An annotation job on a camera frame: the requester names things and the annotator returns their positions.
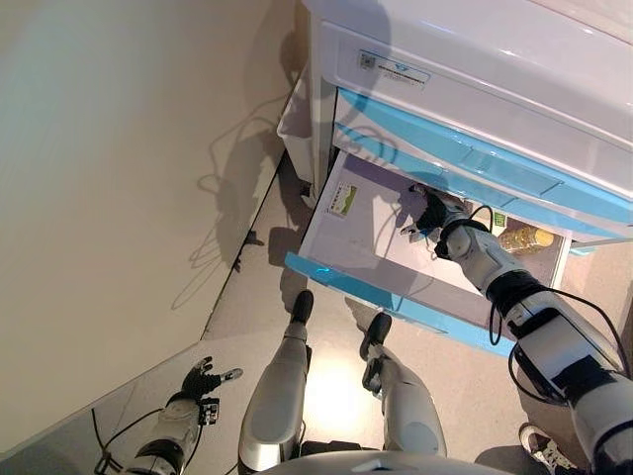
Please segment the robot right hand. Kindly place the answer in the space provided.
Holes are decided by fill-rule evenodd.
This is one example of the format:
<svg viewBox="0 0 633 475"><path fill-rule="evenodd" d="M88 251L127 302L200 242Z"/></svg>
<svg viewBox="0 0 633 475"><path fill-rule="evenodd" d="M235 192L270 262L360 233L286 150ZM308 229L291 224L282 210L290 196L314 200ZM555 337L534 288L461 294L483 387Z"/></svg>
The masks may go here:
<svg viewBox="0 0 633 475"><path fill-rule="evenodd" d="M420 183L413 183L407 189L408 195L422 199L421 213L413 214L413 222L402 228L402 236L425 235L436 229L444 229L449 224L468 218L464 203L443 191L438 191Z"/></svg>

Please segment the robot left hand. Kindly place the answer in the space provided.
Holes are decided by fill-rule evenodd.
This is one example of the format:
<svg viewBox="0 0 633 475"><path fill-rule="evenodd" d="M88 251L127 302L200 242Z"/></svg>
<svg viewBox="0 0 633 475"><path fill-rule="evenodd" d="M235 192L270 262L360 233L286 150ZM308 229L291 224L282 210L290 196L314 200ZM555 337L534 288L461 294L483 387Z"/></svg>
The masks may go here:
<svg viewBox="0 0 633 475"><path fill-rule="evenodd" d="M212 393L226 382L234 381L243 375L242 368L233 368L224 373L213 373L213 358L206 356L198 361L183 380L181 391L195 401Z"/></svg>

